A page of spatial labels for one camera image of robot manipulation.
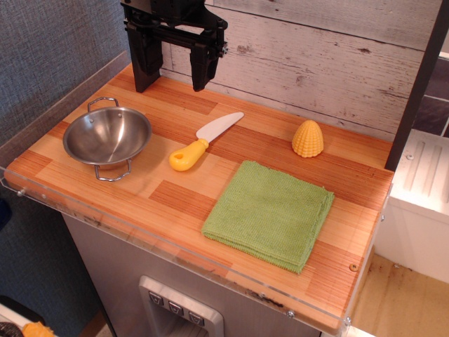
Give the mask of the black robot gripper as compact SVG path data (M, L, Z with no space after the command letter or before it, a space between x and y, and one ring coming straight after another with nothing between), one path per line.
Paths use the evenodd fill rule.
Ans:
M161 42L190 48L194 91L215 77L218 58L227 52L227 22L204 1L122 1L135 89L143 93L160 77Z

